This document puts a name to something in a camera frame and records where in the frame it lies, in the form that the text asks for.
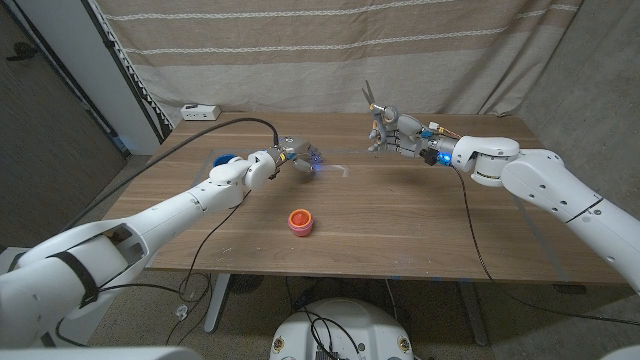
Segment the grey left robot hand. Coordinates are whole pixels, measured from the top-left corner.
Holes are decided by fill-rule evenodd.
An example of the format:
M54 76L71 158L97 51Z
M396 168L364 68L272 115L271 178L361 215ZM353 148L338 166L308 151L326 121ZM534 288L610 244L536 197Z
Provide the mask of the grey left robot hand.
M322 162L319 149L308 140L299 136L286 136L279 139L274 147L275 166L279 169L286 162L292 162L294 168L305 173L314 172Z

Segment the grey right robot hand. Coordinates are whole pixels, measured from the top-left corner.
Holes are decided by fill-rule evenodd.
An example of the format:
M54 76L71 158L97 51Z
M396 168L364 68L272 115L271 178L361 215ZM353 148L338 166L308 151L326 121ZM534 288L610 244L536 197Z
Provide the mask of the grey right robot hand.
M417 157L428 139L438 133L435 123L424 125L412 116L400 114L395 106L371 104L370 110L373 115L370 152L392 150Z

